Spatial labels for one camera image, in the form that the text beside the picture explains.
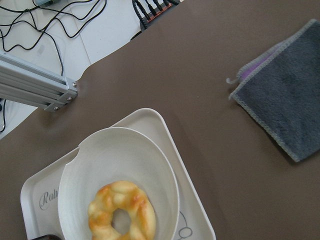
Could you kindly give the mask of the cream rabbit tray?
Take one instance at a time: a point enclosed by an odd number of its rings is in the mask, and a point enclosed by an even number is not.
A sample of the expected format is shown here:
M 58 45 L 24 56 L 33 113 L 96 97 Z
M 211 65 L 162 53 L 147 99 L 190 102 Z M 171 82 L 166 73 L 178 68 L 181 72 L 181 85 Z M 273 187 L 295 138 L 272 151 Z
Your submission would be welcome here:
M 192 183 L 163 117 L 154 109 L 141 108 L 114 124 L 136 130 L 149 137 L 171 164 L 179 187 L 180 213 L 176 240 L 214 240 L 215 231 Z M 58 219 L 58 187 L 66 164 L 79 149 L 75 148 L 28 178 L 22 186 L 20 203 L 27 239 L 45 235 L 63 239 Z

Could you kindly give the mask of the glazed donut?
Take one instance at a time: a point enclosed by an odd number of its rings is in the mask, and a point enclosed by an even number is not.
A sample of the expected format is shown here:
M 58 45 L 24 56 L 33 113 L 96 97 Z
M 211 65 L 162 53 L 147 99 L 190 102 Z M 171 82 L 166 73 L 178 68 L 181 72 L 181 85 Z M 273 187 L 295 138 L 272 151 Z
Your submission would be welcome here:
M 112 226 L 114 212 L 124 210 L 130 226 L 122 234 Z M 93 240 L 153 240 L 156 215 L 147 194 L 136 184 L 119 180 L 103 186 L 88 206 L 88 226 Z

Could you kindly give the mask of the black power strip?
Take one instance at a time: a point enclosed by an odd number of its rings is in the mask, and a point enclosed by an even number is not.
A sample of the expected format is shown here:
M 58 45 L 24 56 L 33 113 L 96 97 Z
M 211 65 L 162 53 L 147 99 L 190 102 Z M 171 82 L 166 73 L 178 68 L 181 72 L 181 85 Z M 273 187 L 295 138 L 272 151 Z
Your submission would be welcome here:
M 160 17 L 182 3 L 182 0 L 132 0 L 133 10 L 143 32 Z

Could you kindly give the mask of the aluminium frame post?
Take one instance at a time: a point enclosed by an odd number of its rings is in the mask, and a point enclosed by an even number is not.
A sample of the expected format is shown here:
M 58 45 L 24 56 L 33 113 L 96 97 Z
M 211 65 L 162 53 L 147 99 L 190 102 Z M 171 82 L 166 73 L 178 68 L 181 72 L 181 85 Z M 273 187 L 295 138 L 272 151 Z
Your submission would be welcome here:
M 55 112 L 78 95 L 74 80 L 0 52 L 0 97 Z

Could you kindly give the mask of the dark drink bottle on tray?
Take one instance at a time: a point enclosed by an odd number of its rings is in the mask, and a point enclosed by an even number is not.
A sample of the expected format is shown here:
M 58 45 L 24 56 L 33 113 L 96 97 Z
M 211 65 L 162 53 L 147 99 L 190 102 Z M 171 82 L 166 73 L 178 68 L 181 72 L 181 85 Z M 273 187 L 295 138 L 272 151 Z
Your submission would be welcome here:
M 61 240 L 61 238 L 54 234 L 46 234 L 46 235 L 42 235 L 37 238 L 34 238 L 33 240 Z

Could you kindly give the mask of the white plate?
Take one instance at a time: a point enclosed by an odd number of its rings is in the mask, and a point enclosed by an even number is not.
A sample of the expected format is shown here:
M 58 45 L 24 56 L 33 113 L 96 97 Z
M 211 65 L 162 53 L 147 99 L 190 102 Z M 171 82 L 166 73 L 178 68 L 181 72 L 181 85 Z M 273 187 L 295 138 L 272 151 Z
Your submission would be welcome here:
M 180 213 L 174 171 L 163 151 L 144 134 L 110 127 L 88 136 L 62 172 L 58 216 L 66 240 L 89 240 L 88 206 L 112 182 L 135 183 L 147 194 L 156 216 L 155 239 L 172 240 Z

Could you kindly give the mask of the grey folded cloth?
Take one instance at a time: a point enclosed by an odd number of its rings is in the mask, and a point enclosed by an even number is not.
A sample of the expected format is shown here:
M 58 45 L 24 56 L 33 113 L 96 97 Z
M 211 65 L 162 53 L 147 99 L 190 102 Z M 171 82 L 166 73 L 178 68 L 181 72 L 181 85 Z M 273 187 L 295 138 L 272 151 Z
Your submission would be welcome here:
M 320 149 L 320 22 L 244 65 L 230 94 L 295 161 Z

